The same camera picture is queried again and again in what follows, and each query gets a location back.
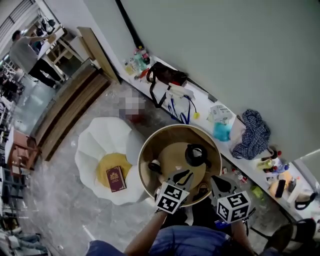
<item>book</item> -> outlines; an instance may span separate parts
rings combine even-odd
[[[106,176],[108,178],[112,193],[127,188],[120,166],[116,166],[109,170],[106,170]]]

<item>wooden board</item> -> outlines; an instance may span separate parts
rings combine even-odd
[[[112,66],[110,65],[105,52],[101,48],[94,32],[90,27],[78,26],[77,29],[80,31],[83,40],[88,46],[89,50],[93,54],[94,58],[99,63],[103,72],[105,72],[110,78],[114,79],[117,83],[120,84],[117,75],[115,74]]]
[[[79,95],[84,87],[88,85],[99,71],[93,66],[87,66],[78,76],[76,76],[71,84],[64,90],[61,96],[56,100],[55,104],[46,114],[42,124],[35,133],[35,141],[41,147],[53,129],[62,113],[69,107],[74,99]]]
[[[175,172],[177,168],[180,170],[190,170],[194,176],[189,190],[194,189],[203,180],[206,172],[206,164],[203,163],[200,166],[191,166],[186,161],[185,152],[188,147],[186,142],[176,142],[166,146],[159,154],[158,161],[160,162],[162,175],[159,175],[158,179],[162,183],[168,179],[172,172]]]
[[[102,74],[98,74],[70,104],[43,143],[42,157],[45,161],[50,161],[73,125],[110,84]]]

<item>white wall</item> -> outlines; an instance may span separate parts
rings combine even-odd
[[[33,4],[29,9],[27,9],[14,25],[8,30],[6,35],[0,38],[0,60],[10,51],[12,45],[12,34],[16,30],[25,30],[27,26],[38,16],[38,6]]]
[[[56,23],[58,22],[43,0],[35,0],[35,2],[49,20],[54,20]]]
[[[121,62],[109,44],[109,38],[102,33],[83,0],[45,0],[45,2],[60,23],[75,35],[80,35],[77,27],[92,28],[114,67],[121,75],[125,74]]]
[[[133,57],[135,44],[115,0],[84,0],[117,58]]]
[[[122,3],[151,52],[189,73],[234,113],[259,111],[285,158],[319,148],[317,0]]]
[[[2,0],[0,1],[0,26],[6,18],[13,12],[13,10],[22,2],[23,0]]]

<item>man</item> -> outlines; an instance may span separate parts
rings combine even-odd
[[[207,192],[199,191],[195,197],[201,198]],[[186,214],[182,209],[170,215],[157,210],[144,227],[127,246],[124,253],[112,245],[94,240],[89,244],[86,256],[252,256],[254,252],[246,235],[242,221],[218,230],[211,200],[205,200],[192,206],[193,225],[185,223]],[[279,256],[278,251],[270,247],[261,256]]]
[[[60,76],[45,60],[38,60],[36,52],[30,46],[30,43],[46,40],[49,37],[50,35],[44,37],[21,36],[21,31],[17,30],[12,35],[13,44],[9,56],[15,66],[53,88],[57,82],[62,82]],[[42,71],[50,75],[55,81],[47,78]]]

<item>black bag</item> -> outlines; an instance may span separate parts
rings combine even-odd
[[[53,19],[49,19],[48,20],[48,24],[51,26],[51,27],[54,27],[56,22],[53,20]]]
[[[171,85],[169,85],[169,83],[177,86],[182,86],[187,81],[187,77],[188,76],[186,73],[174,70],[170,67],[167,67],[166,65],[163,65],[160,62],[156,62],[146,74],[146,79],[148,80],[148,82],[152,83],[149,91],[155,107],[160,108],[166,99],[166,94],[164,94],[159,103],[157,102],[157,99],[153,93],[154,87],[156,85],[156,78],[162,83],[168,85],[168,90],[170,90]]]

